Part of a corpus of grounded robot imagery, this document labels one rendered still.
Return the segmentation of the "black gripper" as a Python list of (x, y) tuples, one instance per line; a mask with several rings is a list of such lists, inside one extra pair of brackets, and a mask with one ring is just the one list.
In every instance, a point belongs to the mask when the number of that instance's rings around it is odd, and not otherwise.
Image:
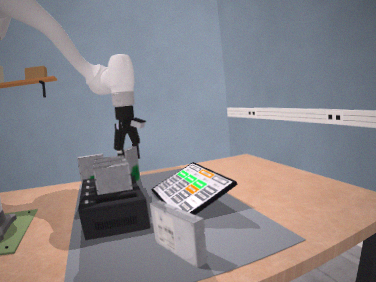
[[(115, 138), (114, 138), (114, 149), (117, 150), (118, 156), (124, 155), (125, 157), (123, 147), (124, 147), (124, 142), (125, 142), (125, 136), (128, 133), (133, 143), (132, 146), (137, 146), (138, 159), (140, 159), (139, 145), (138, 145), (138, 143), (140, 143), (140, 138), (138, 135), (138, 131), (136, 127), (131, 126), (130, 125), (131, 123), (128, 122), (130, 118), (134, 118), (133, 105), (115, 107), (115, 116), (116, 116), (116, 120), (119, 120), (119, 123), (115, 124)], [(122, 137), (122, 142), (121, 142), (121, 137)]]

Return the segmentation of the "black-framed status screen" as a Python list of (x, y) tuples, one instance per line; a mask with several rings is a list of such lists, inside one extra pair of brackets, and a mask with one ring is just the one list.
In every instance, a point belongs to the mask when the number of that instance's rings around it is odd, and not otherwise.
[(151, 190), (160, 201), (196, 215), (236, 185), (235, 180), (192, 162)]

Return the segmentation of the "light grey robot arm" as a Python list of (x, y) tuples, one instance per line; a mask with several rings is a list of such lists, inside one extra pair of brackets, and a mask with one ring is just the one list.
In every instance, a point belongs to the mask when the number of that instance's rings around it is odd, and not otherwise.
[[(45, 34), (72, 66), (85, 77), (86, 84), (94, 93), (112, 93), (113, 107), (134, 104), (134, 70), (128, 55), (111, 56), (108, 68), (88, 63), (64, 29), (36, 0), (0, 0), (0, 41), (6, 35), (11, 17)], [(16, 219), (15, 214), (4, 214), (0, 197), (0, 241), (4, 239), (4, 234)]]

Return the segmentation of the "black drive dock housing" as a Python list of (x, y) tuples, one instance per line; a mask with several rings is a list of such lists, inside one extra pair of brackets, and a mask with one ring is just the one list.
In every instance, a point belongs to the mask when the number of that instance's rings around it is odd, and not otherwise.
[(78, 212), (85, 240), (150, 229), (146, 198), (131, 179), (132, 190), (101, 195), (94, 178), (83, 180)]

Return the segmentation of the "grey flat mat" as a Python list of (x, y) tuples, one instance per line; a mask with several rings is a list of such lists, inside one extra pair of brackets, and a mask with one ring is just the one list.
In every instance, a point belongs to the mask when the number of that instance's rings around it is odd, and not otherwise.
[(150, 229), (85, 240), (78, 212), (73, 219), (64, 282), (197, 282), (287, 249), (303, 237), (226, 193), (196, 216), (204, 218), (207, 263), (193, 266), (155, 241), (152, 188), (178, 171), (140, 175)]

